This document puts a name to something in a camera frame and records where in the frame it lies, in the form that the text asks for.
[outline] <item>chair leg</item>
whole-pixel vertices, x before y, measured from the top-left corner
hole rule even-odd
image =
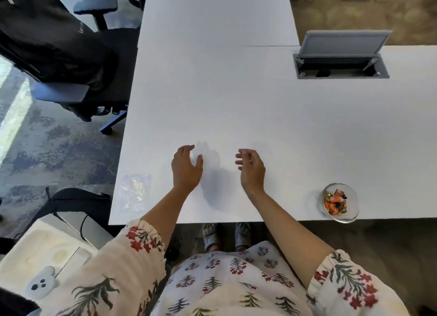
[[[102,126],[100,129],[100,132],[104,135],[111,135],[112,134],[112,126],[122,121],[126,116],[128,115],[127,111],[120,111],[120,114],[115,116],[114,119],[108,121],[106,125]]]

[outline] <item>dress sleeve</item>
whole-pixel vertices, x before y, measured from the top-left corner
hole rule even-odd
[[[41,315],[142,315],[165,275],[161,236],[145,221],[131,221],[50,293],[51,307]]]
[[[409,315],[395,291],[353,263],[342,250],[320,264],[307,297],[315,315]]]

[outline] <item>bowl of candy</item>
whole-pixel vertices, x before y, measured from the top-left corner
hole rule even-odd
[[[319,205],[328,217],[345,224],[352,223],[360,212],[357,193],[342,183],[326,186],[320,193]]]

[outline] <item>clear plastic packet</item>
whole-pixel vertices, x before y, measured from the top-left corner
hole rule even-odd
[[[149,210],[151,175],[125,175],[119,190],[120,209]]]

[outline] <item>open lid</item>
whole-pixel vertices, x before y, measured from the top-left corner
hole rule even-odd
[[[309,30],[299,57],[373,57],[391,30]]]

